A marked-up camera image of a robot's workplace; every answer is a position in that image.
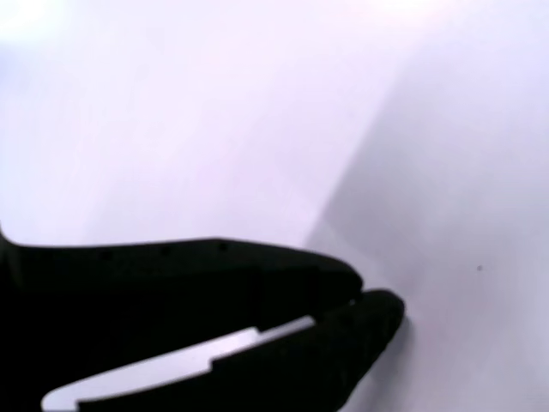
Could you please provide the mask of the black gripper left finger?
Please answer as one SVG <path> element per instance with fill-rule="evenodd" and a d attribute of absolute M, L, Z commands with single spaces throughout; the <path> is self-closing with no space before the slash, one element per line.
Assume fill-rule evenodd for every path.
<path fill-rule="evenodd" d="M 1 240 L 1 408 L 78 380 L 357 298 L 341 260 L 227 239 L 93 247 Z"/>

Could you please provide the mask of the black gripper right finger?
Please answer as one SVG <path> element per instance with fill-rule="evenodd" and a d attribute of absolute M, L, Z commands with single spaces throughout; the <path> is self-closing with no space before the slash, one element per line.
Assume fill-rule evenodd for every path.
<path fill-rule="evenodd" d="M 372 290 L 307 329 L 214 360 L 208 373 L 80 411 L 337 411 L 393 339 L 405 304 Z"/>

